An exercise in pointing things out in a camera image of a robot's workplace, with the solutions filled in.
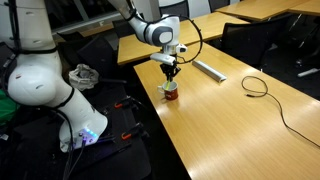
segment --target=black chair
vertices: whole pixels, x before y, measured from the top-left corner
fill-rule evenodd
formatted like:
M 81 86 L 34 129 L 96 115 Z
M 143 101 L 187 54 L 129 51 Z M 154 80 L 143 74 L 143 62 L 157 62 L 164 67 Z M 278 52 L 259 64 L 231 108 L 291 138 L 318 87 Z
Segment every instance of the black chair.
M 78 31 L 74 31 L 72 33 L 58 33 L 57 34 L 62 37 L 65 41 L 73 41 L 73 40 L 80 40 L 83 39 L 84 37 L 82 34 Z
M 119 74 L 116 55 L 112 46 L 102 36 L 95 37 L 79 49 L 77 54 L 81 58 L 81 63 L 99 73 L 100 82 L 126 83 L 126 81 L 118 79 L 121 74 Z
M 306 64 L 307 62 L 309 62 L 310 60 L 312 60 L 316 56 L 320 56 L 320 45 L 316 46 L 315 50 L 312 51 L 312 53 L 309 53 L 309 54 L 299 58 L 296 61 L 296 67 L 303 66 L 304 64 Z
M 265 52 L 284 30 L 290 17 L 291 15 L 284 15 L 270 21 L 252 24 L 226 23 L 219 49 L 262 70 L 265 65 L 263 62 Z
M 296 24 L 298 23 L 298 21 L 300 20 L 302 14 L 299 14 L 299 16 L 297 18 L 295 18 L 295 20 L 293 21 L 292 25 L 289 28 L 289 32 L 296 26 Z M 303 20 L 303 25 L 306 25 L 306 21 L 307 21 L 308 16 L 304 16 L 304 20 Z
M 119 39 L 135 33 L 131 25 L 124 19 L 112 21 L 112 25 Z
M 214 12 L 216 9 L 230 5 L 230 0 L 208 0 L 210 11 Z
M 301 48 L 304 43 L 307 41 L 307 39 L 313 35 L 313 39 L 316 38 L 316 35 L 320 29 L 320 17 L 315 17 L 315 19 L 313 20 L 313 22 L 316 24 L 316 26 L 310 31 L 310 33 L 302 40 L 302 42 L 299 45 L 299 48 Z
M 60 56 L 68 63 L 68 65 L 75 69 L 81 62 L 77 51 L 84 47 L 92 40 L 91 37 L 86 37 L 80 40 L 72 40 L 58 43 L 58 52 Z
M 170 15 L 181 15 L 189 18 L 189 3 L 188 0 L 183 0 L 181 2 L 170 4 L 168 6 L 159 6 L 160 15 L 170 14 Z

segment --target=white cloth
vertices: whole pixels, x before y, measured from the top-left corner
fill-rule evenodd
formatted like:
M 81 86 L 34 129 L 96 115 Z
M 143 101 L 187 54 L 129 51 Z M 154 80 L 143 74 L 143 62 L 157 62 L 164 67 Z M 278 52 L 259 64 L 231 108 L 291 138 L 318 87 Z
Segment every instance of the white cloth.
M 75 70 L 69 72 L 71 86 L 80 91 L 92 89 L 98 83 L 98 79 L 99 73 L 85 64 L 78 64 Z

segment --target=white robotic arm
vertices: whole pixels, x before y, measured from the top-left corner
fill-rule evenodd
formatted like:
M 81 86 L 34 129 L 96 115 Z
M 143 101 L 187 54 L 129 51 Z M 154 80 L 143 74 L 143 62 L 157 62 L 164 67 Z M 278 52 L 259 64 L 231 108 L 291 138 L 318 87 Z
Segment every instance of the white robotic arm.
M 159 61 L 167 80 L 172 81 L 180 68 L 177 53 L 186 52 L 187 47 L 179 43 L 180 20 L 178 16 L 163 15 L 160 20 L 146 22 L 139 15 L 132 0 L 108 0 L 133 27 L 137 39 L 152 46 L 162 47 L 162 53 L 154 53 L 151 59 Z
M 163 53 L 151 59 L 160 61 L 167 80 L 180 71 L 176 54 L 187 48 L 179 44 L 180 22 L 177 16 L 164 16 L 146 22 L 136 11 L 132 0 L 109 0 L 136 31 L 137 38 L 153 46 L 162 46 Z M 59 133 L 60 148 L 80 148 L 97 142 L 107 127 L 107 118 L 100 114 L 61 77 L 62 66 L 52 39 L 43 0 L 0 0 L 0 41 L 16 54 L 17 67 L 8 81 L 8 93 L 16 102 L 29 106 L 47 106 L 66 115 Z M 68 122 L 73 132 L 70 134 Z
M 0 0 L 0 41 L 16 54 L 17 67 L 8 81 L 8 93 L 28 106 L 47 106 L 66 115 L 72 127 L 73 147 L 97 142 L 108 120 L 63 80 L 59 54 L 42 0 Z M 60 148 L 71 147 L 71 134 L 65 121 L 59 133 Z

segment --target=black cable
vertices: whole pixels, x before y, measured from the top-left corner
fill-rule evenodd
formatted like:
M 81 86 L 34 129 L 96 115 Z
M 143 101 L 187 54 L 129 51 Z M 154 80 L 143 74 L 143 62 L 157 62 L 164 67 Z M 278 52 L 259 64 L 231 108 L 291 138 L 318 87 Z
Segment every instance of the black cable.
M 12 39 L 14 40 L 16 52 L 21 51 L 21 42 L 20 42 L 20 29 L 19 29 L 19 20 L 18 20 L 18 12 L 17 12 L 17 4 L 16 0 L 9 0 L 8 3 L 4 3 L 4 5 L 9 7 L 9 15 L 10 15 L 10 24 L 12 30 Z
M 202 50 L 202 46 L 203 46 L 203 38 L 202 38 L 202 34 L 201 34 L 201 30 L 200 28 L 197 26 L 197 24 L 194 22 L 194 20 L 191 20 L 189 17 L 186 17 L 186 16 L 179 16 L 179 17 L 182 17 L 182 18 L 185 18 L 187 20 L 189 20 L 191 22 L 191 24 L 193 25 L 193 27 L 196 29 L 197 33 L 198 33 L 198 36 L 199 36 L 199 39 L 200 39 L 200 47 L 199 47 L 199 50 L 197 52 L 197 54 L 191 58 L 190 60 L 186 61 L 184 58 L 183 58 L 183 61 L 184 62 L 177 62 L 177 64 L 186 64 L 186 63 L 190 63 L 192 62 L 193 60 L 195 60 L 198 55 L 200 54 L 201 50 Z
M 87 138 L 86 138 L 86 137 L 83 137 L 83 138 L 82 138 L 82 144 L 81 144 L 81 151 L 80 151 L 77 159 L 76 159 L 75 162 L 73 163 L 73 166 L 72 166 L 72 168 L 71 168 L 70 171 L 69 171 L 69 174 L 68 174 L 68 176 L 67 176 L 67 179 L 69 179 L 69 177 L 70 177 L 70 175 L 71 175 L 74 167 L 75 167 L 76 164 L 78 163 L 78 161 L 79 161 L 79 159 L 80 159 L 80 157 L 81 157 L 81 155 L 82 155 L 82 153 L 83 153 L 83 150 L 84 150 L 84 147 L 85 147 L 85 145 L 86 145 L 86 142 L 87 142 Z
M 70 131 L 70 142 L 69 142 L 69 146 L 68 146 L 68 152 L 69 152 L 69 156 L 68 159 L 66 161 L 66 165 L 64 168 L 64 173 L 63 173 L 63 180 L 67 180 L 68 176 L 69 176 L 69 172 L 70 172 L 70 167 L 71 167 L 71 163 L 72 163 L 72 156 L 73 156 L 73 132 L 72 132 L 72 126 L 70 123 L 70 120 L 68 119 L 67 115 L 65 113 L 63 113 L 62 111 L 55 109 L 55 111 L 61 115 L 64 120 L 67 121 L 68 125 L 69 125 L 69 131 Z
M 251 89 L 248 89 L 245 87 L 244 85 L 244 82 L 245 80 L 247 79 L 256 79 L 256 80 L 259 80 L 260 82 L 262 82 L 262 84 L 264 85 L 265 87 L 265 91 L 256 91 L 256 90 L 251 90 Z M 241 82 L 241 86 L 243 87 L 243 89 L 245 89 L 246 91 L 249 91 L 249 92 L 253 92 L 253 93 L 258 93 L 258 94 L 261 94 L 261 95 L 252 95 L 252 94 L 246 94 L 246 96 L 248 97 L 251 97 L 251 98 L 260 98 L 260 97 L 264 97 L 266 95 L 272 97 L 279 105 L 279 108 L 280 108 L 280 116 L 281 116 L 281 119 L 282 119 L 282 122 L 284 124 L 284 126 L 286 128 L 288 128 L 289 130 L 295 132 L 296 134 L 298 134 L 299 136 L 301 136 L 302 138 L 304 138 L 305 140 L 309 141 L 310 143 L 312 143 L 313 145 L 315 145 L 317 148 L 320 148 L 320 145 L 315 143 L 314 141 L 310 140 L 309 138 L 307 138 L 306 136 L 304 136 L 303 134 L 301 134 L 300 132 L 298 132 L 297 130 L 291 128 L 285 121 L 285 118 L 284 118 L 284 115 L 283 115 L 283 109 L 282 109 L 282 106 L 281 106 L 281 103 L 280 101 L 274 97 L 273 95 L 269 94 L 268 93 L 268 86 L 266 84 L 265 81 L 263 81 L 262 79 L 258 78 L 258 77 L 255 77 L 255 76 L 246 76 L 242 79 L 242 82 Z
M 8 89 L 7 89 L 7 84 L 6 84 L 6 77 L 7 77 L 7 73 L 8 73 L 8 70 L 10 69 L 12 63 L 14 61 L 16 61 L 17 57 L 19 55 L 16 55 L 16 54 L 12 54 L 10 57 L 7 58 L 7 61 L 3 64 L 3 66 L 1 67 L 1 72 L 0 72 L 0 77 L 1 77 L 1 80 L 0 80 L 0 85 L 1 85 L 1 89 L 3 90 L 3 92 L 6 94 L 7 97 L 10 97 L 9 96 L 9 92 L 8 92 Z
M 152 112 L 145 104 L 143 104 L 141 101 L 138 101 L 137 99 L 135 99 L 135 98 L 133 98 L 133 97 L 131 97 L 131 99 L 134 101 L 134 102 L 136 102 L 136 103 L 138 103 L 141 107 L 143 107 L 145 110 L 147 110 L 147 111 L 149 111 L 149 112 Z

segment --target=wooden table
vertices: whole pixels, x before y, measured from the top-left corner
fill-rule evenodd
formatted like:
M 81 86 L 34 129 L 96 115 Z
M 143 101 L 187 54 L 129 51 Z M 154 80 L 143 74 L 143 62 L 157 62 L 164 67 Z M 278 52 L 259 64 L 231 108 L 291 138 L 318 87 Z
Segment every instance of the wooden table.
M 184 56 L 197 50 L 191 45 Z M 180 65 L 174 101 L 157 91 L 165 81 L 159 63 L 134 67 L 192 179 L 319 179 L 320 149 L 284 126 L 270 96 L 245 96 L 241 81 L 248 75 L 263 79 L 287 124 L 318 144 L 319 101 L 206 44 L 197 59 L 227 80 L 219 84 L 191 64 Z M 263 89 L 256 80 L 246 85 Z
M 216 11 L 233 16 L 263 21 L 286 12 L 289 8 L 308 0 L 245 0 L 231 4 Z
M 305 14 L 311 16 L 320 16 L 320 0 L 310 0 L 288 10 L 292 13 Z
M 248 23 L 235 17 L 219 12 L 204 15 L 194 19 L 194 22 L 201 29 L 205 41 L 221 37 L 224 24 Z M 189 45 L 199 41 L 199 36 L 193 25 L 189 21 L 180 23 L 180 43 Z M 135 35 L 120 38 L 118 64 L 123 65 L 136 60 L 149 57 L 152 53 L 159 52 L 161 47 L 150 46 L 140 42 Z

